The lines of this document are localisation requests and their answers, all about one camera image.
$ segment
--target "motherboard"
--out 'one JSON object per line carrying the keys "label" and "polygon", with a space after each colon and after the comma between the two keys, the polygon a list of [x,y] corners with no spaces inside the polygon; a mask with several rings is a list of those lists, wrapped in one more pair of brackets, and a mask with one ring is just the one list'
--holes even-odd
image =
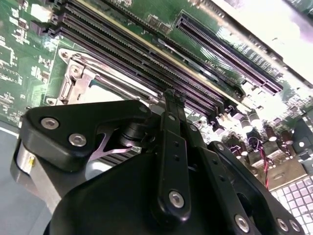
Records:
{"label": "motherboard", "polygon": [[206,143],[239,147],[238,158],[246,149],[254,168],[263,143],[267,155],[281,150],[271,167],[295,156],[291,131],[313,105],[310,78],[213,1],[2,0],[0,9],[2,121],[18,126],[47,105],[154,106],[173,89]]}

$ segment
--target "black mechanical linkage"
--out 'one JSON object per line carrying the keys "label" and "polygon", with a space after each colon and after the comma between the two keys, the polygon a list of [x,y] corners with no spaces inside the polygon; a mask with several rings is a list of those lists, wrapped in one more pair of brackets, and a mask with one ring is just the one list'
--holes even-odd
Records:
{"label": "black mechanical linkage", "polygon": [[[186,120],[180,96],[166,91],[163,98],[161,116],[139,101],[26,113],[12,173],[29,190],[36,188],[53,212],[47,235],[304,234],[226,146],[216,141],[206,146]],[[100,145],[98,134],[107,138]],[[141,153],[81,179],[95,151],[105,155],[131,146],[142,147]]]}

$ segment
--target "red wire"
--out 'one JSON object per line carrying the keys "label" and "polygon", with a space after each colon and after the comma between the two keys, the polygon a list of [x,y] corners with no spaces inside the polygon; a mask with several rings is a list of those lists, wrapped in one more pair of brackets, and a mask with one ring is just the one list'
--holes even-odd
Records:
{"label": "red wire", "polygon": [[261,158],[264,161],[264,172],[265,172],[265,187],[268,189],[268,185],[269,185],[269,180],[268,180],[268,160],[267,157],[265,156],[265,153],[262,149],[260,149],[260,155]]}

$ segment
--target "electrolytic capacitor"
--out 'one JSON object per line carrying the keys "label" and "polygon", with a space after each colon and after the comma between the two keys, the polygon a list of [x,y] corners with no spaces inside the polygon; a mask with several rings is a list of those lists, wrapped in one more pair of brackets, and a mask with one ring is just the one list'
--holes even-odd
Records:
{"label": "electrolytic capacitor", "polygon": [[253,129],[250,133],[246,135],[248,139],[249,146],[255,151],[259,151],[259,148],[262,146],[260,133]]}
{"label": "electrolytic capacitor", "polygon": [[251,123],[246,115],[240,120],[240,123],[245,133],[249,133],[252,131],[253,127],[251,126]]}
{"label": "electrolytic capacitor", "polygon": [[281,136],[282,136],[282,141],[284,144],[286,144],[286,145],[292,145],[293,144],[290,131],[288,131],[288,130],[282,131]]}
{"label": "electrolytic capacitor", "polygon": [[245,157],[248,155],[248,151],[246,149],[246,144],[245,142],[241,141],[239,142],[239,147],[240,147],[240,150],[241,150],[241,156]]}
{"label": "electrolytic capacitor", "polygon": [[265,128],[265,132],[266,132],[266,135],[268,136],[268,140],[269,141],[273,142],[273,141],[277,140],[277,136],[276,136],[276,134],[275,134],[275,132],[274,132],[272,127],[267,126]]}
{"label": "electrolytic capacitor", "polygon": [[251,113],[248,115],[250,123],[252,126],[255,126],[258,129],[261,129],[263,124],[262,121],[260,120],[258,114],[256,113],[255,110],[253,110]]}

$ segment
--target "gray surface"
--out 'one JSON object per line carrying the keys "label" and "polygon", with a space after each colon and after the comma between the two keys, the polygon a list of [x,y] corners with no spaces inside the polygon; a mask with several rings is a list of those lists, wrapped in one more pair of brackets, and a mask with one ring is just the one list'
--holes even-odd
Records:
{"label": "gray surface", "polygon": [[[0,122],[0,127],[17,129]],[[42,235],[51,214],[45,203],[17,185],[10,175],[16,137],[0,130],[0,234]]]}

